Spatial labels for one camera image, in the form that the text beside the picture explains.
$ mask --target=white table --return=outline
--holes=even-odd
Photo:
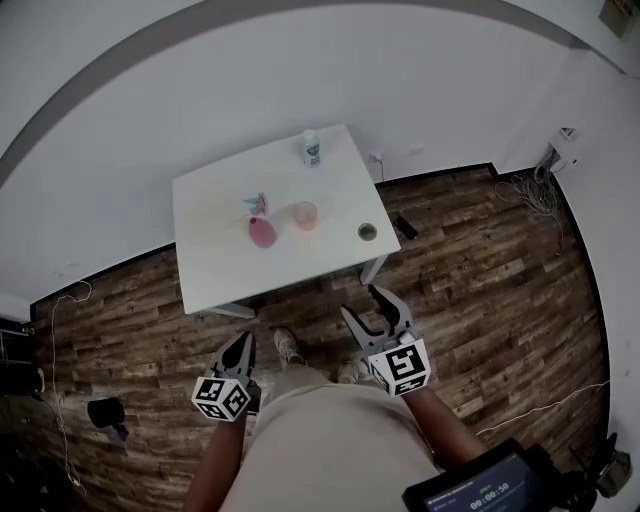
[[[368,284],[387,255],[400,250],[393,226],[349,131],[344,125],[318,131],[321,165],[302,161],[300,137],[245,151],[190,172],[173,182],[178,269],[185,313],[210,310],[252,318],[253,309],[233,304],[275,288],[365,263]],[[264,193],[267,220],[278,239],[256,247],[243,199]],[[303,231],[293,206],[310,201],[318,224]],[[365,223],[377,236],[364,241]]]

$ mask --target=clear plastic cup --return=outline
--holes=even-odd
[[[318,209],[309,201],[302,201],[293,207],[293,219],[300,229],[311,231],[316,227]]]

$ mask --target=table leg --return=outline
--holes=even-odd
[[[216,306],[215,308],[209,308],[207,309],[207,311],[211,311],[212,313],[219,313],[220,315],[237,316],[238,318],[256,317],[255,309],[241,306],[240,304],[234,304],[233,302],[230,302],[229,304],[221,304],[220,306]]]
[[[371,281],[373,281],[373,278],[376,277],[378,270],[380,270],[380,267],[386,259],[387,255],[385,254],[384,256],[380,256],[375,260],[367,261],[364,264],[364,270],[362,271],[362,274],[360,274],[360,282],[364,285],[369,284]]]

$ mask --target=wall outlet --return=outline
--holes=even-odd
[[[417,156],[419,154],[421,154],[424,151],[424,146],[421,145],[417,145],[417,146],[411,146],[409,148],[409,153],[407,153],[409,156]]]

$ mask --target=black device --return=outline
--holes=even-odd
[[[550,461],[509,439],[464,466],[409,487],[410,512],[547,512],[557,502]]]
[[[407,220],[404,217],[398,217],[394,221],[393,225],[397,227],[400,230],[400,232],[404,236],[406,236],[409,240],[413,240],[418,236],[418,232],[415,230],[415,228],[411,224],[407,222]]]

